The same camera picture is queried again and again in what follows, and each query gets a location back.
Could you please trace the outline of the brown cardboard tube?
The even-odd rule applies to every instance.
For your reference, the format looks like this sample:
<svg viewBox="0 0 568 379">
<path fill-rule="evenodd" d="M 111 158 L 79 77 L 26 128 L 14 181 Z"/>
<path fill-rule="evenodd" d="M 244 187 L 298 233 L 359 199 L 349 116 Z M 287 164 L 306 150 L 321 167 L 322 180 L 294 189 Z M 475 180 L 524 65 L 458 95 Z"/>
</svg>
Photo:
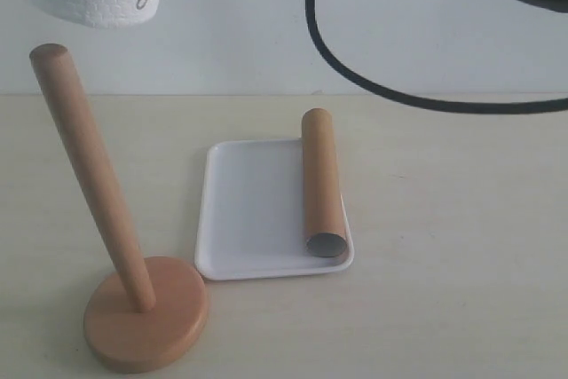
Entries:
<svg viewBox="0 0 568 379">
<path fill-rule="evenodd" d="M 347 249 L 332 115 L 323 108 L 301 122 L 304 231 L 316 257 L 339 257 Z"/>
</svg>

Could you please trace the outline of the wooden paper towel holder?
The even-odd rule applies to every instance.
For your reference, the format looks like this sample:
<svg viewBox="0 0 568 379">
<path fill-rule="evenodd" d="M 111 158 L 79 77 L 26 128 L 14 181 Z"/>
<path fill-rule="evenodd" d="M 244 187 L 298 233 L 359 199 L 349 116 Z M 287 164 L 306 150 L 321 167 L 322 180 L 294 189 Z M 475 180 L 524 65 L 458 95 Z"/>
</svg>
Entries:
<svg viewBox="0 0 568 379">
<path fill-rule="evenodd" d="M 115 268 L 86 305 L 86 343 L 116 372 L 145 373 L 168 366 L 188 351 L 206 324 L 209 297 L 204 280 L 181 258 L 143 256 L 67 47 L 45 43 L 35 47 L 29 59 Z"/>
</svg>

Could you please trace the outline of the white rectangular plastic tray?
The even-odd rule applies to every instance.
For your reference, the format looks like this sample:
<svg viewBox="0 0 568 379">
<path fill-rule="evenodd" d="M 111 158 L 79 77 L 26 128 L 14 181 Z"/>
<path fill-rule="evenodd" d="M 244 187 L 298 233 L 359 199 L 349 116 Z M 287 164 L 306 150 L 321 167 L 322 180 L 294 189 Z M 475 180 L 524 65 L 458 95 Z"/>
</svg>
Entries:
<svg viewBox="0 0 568 379">
<path fill-rule="evenodd" d="M 207 153 L 194 251 L 208 280 L 249 280 L 341 272 L 338 257 L 315 257 L 304 236 L 302 143 L 298 138 L 225 141 Z"/>
</svg>

